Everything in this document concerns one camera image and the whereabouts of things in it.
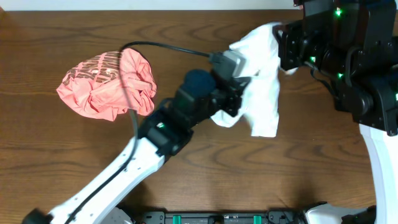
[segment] wood grain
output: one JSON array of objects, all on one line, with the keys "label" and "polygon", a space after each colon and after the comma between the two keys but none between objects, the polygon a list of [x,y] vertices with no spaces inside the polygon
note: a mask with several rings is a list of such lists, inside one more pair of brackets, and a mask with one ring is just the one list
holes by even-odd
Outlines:
[{"label": "wood grain", "polygon": [[[126,115],[84,118],[58,97],[65,73],[133,40],[195,50],[225,50],[270,21],[298,11],[8,12],[0,21],[0,223],[20,223],[35,207],[49,211],[100,173],[132,136]],[[159,86],[173,96],[184,74],[209,69],[203,58],[137,48]],[[191,143],[127,197],[139,209],[265,210],[326,200],[374,205],[373,179],[358,125],[336,112],[307,69],[280,74],[280,123],[274,139],[252,138],[245,121],[205,121]]]}]

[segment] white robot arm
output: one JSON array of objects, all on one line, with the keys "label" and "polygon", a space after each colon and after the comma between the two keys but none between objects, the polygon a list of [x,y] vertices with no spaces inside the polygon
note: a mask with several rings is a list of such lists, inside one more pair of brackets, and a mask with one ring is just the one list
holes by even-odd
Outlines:
[{"label": "white robot arm", "polygon": [[[133,43],[155,45],[152,42]],[[129,217],[115,206],[189,142],[192,127],[219,110],[236,116],[241,107],[241,95],[250,82],[248,77],[239,78],[246,59],[239,52],[230,50],[207,56],[213,64],[211,72],[188,72],[175,97],[168,99],[169,105],[161,103],[162,106],[144,120],[137,132],[138,140],[132,138],[100,175],[47,216],[34,210],[22,223],[97,224],[108,223],[108,219],[115,223],[131,223]]]},{"label": "white robot arm", "polygon": [[340,224],[342,217],[354,216],[357,223],[396,223],[398,220],[398,136],[390,137],[381,131],[363,124],[359,125],[368,147],[372,165],[373,182],[376,191],[377,209],[348,209],[332,207],[329,204],[309,209],[305,216],[308,224]]},{"label": "white robot arm", "polygon": [[[102,171],[83,190],[49,213],[53,217],[51,224],[64,224],[70,214],[88,198],[102,183],[106,182],[125,163],[132,153],[135,138],[129,141],[122,153]],[[127,167],[112,181],[103,187],[73,218],[73,223],[101,223],[118,203],[142,180],[159,170],[165,162],[165,156],[156,154],[158,150],[147,138],[138,141],[137,150]],[[123,212],[124,224],[131,223]]]},{"label": "white robot arm", "polygon": [[[361,134],[368,147],[376,190],[377,210],[350,209],[322,204],[305,211],[308,224],[341,224],[344,217],[354,217],[358,223],[374,219],[375,224],[395,223],[398,219],[398,136],[390,137],[385,131],[360,125]],[[98,186],[107,181],[126,161],[132,152],[132,138],[122,153],[81,192],[55,207],[49,215],[51,224],[64,224],[69,215]],[[116,205],[142,180],[156,172],[165,162],[158,148],[147,138],[141,138],[134,157],[127,168],[101,189],[74,217],[73,223],[123,223],[132,220]]]}]

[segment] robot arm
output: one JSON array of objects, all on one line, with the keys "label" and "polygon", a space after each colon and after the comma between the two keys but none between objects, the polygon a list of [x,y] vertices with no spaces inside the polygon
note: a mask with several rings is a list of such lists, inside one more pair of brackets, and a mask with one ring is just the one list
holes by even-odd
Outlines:
[{"label": "robot arm", "polygon": [[294,0],[303,19],[274,27],[284,70],[308,66],[335,108],[360,124],[371,159],[377,209],[324,204],[305,212],[309,224],[385,224],[398,220],[398,42],[392,36],[396,2]]},{"label": "robot arm", "polygon": [[[238,52],[229,50],[210,55],[210,62],[213,64],[210,73],[204,70],[188,72],[169,105],[162,105],[144,120],[138,130],[135,152],[133,145],[137,139],[132,138],[123,152],[81,192],[48,215],[32,211],[22,223],[101,223],[136,185],[188,144],[193,135],[192,127],[218,110],[236,116],[250,78],[235,77],[243,70],[246,60]],[[126,168],[118,172],[131,153],[134,155]]]}]

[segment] green led light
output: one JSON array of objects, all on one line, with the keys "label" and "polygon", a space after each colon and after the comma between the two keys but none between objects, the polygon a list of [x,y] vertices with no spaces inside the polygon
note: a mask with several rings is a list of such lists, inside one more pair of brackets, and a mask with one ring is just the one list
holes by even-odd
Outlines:
[{"label": "green led light", "polygon": [[335,11],[336,16],[340,17],[341,13],[343,13],[343,11],[340,8],[337,8],[337,10]]},{"label": "green led light", "polygon": [[156,126],[157,126],[158,128],[163,128],[163,127],[164,127],[164,123],[163,123],[163,122],[160,122],[159,124],[156,124]]}]

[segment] white wall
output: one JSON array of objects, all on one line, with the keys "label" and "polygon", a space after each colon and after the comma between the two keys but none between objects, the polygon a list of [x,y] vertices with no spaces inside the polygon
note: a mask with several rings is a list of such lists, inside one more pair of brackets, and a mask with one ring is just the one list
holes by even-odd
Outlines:
[{"label": "white wall", "polygon": [[293,0],[0,0],[6,11],[294,9]]}]

